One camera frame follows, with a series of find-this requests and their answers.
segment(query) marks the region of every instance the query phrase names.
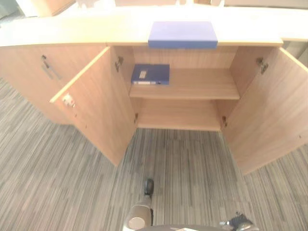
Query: door hinge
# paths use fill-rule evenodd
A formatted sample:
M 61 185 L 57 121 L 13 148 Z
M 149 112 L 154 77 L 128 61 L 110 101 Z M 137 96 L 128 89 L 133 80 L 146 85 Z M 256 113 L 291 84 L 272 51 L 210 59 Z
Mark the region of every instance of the door hinge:
M 135 119 L 134 119 L 134 123 L 136 123 L 138 120 L 138 113 L 135 114 Z
M 119 56 L 118 61 L 115 62 L 115 68 L 117 72 L 119 72 L 119 68 L 122 65 L 123 61 L 124 61 L 124 58 L 122 56 Z
M 263 57 L 257 58 L 256 62 L 258 64 L 258 66 L 261 67 L 261 74 L 263 74 L 266 71 L 266 69 L 268 68 L 269 64 L 264 62 L 264 58 Z
M 227 118 L 225 116 L 223 116 L 221 119 L 222 119 L 223 126 L 226 127 L 228 125 Z

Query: gray carpet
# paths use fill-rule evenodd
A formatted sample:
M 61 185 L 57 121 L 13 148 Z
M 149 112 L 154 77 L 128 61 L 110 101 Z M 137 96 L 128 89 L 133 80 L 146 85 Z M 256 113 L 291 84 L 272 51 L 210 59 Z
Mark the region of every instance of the gray carpet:
M 118 168 L 0 79 L 0 230 L 119 231 L 155 181 L 154 224 L 218 226 L 242 211 L 264 231 L 308 230 L 308 146 L 245 177 L 220 133 L 139 129 Z

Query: cabinet door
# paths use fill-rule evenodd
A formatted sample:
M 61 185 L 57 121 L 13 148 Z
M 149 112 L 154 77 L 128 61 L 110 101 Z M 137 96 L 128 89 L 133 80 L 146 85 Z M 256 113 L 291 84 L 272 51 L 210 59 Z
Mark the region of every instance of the cabinet door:
M 265 57 L 268 68 L 258 72 L 222 129 L 244 174 L 308 142 L 308 69 L 283 48 Z
M 60 83 L 61 87 L 64 87 L 105 48 L 105 44 L 42 45 L 37 47 L 40 50 L 40 55 L 46 57 L 45 62 L 50 66 L 49 73 Z
M 117 61 L 113 49 L 105 48 L 51 99 L 114 165 L 121 161 L 136 129 Z M 65 105 L 64 99 L 71 102 L 69 98 L 74 107 Z
M 0 77 L 8 81 L 51 121 L 70 123 L 57 107 L 49 103 L 50 98 L 61 87 L 44 69 L 39 47 L 1 48 Z

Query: blue box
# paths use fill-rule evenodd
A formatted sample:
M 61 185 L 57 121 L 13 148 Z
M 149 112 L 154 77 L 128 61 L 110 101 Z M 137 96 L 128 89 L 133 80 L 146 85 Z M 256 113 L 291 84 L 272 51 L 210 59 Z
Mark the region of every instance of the blue box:
M 211 22 L 154 22 L 148 39 L 151 48 L 215 49 Z
M 131 77 L 132 84 L 169 84 L 170 65 L 136 64 Z

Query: lock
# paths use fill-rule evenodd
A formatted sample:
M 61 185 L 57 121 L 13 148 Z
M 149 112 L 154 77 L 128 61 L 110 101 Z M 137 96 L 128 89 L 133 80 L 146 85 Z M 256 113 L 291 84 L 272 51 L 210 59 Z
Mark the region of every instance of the lock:
M 69 93 L 62 98 L 62 101 L 68 107 L 75 107 L 75 101 Z

